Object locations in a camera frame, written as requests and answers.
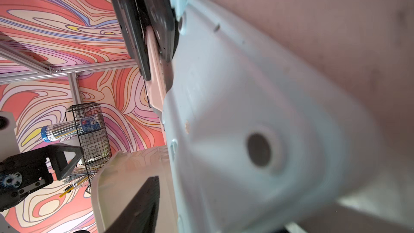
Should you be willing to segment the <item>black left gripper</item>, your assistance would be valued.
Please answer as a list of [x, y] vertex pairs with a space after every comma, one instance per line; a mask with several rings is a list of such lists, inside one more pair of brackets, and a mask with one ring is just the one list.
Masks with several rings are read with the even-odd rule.
[[[68, 162], [65, 152], [75, 154]], [[71, 175], [84, 156], [82, 147], [61, 143], [10, 156], [1, 162], [1, 211], [17, 206], [31, 193], [54, 182], [46, 165], [49, 158], [57, 180]]]

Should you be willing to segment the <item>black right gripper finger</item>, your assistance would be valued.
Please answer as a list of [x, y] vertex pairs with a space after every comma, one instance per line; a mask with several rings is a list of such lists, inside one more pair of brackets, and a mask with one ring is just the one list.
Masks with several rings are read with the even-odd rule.
[[106, 230], [107, 233], [155, 233], [160, 206], [160, 181], [149, 177]]

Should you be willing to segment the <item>cream plastic storage box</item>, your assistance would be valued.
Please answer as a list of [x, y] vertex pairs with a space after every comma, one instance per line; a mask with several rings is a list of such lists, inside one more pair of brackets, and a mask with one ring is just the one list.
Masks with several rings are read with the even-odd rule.
[[91, 200], [98, 232], [103, 233], [125, 210], [144, 182], [160, 180], [157, 233], [178, 231], [178, 212], [167, 146], [127, 153], [119, 151], [93, 178]]

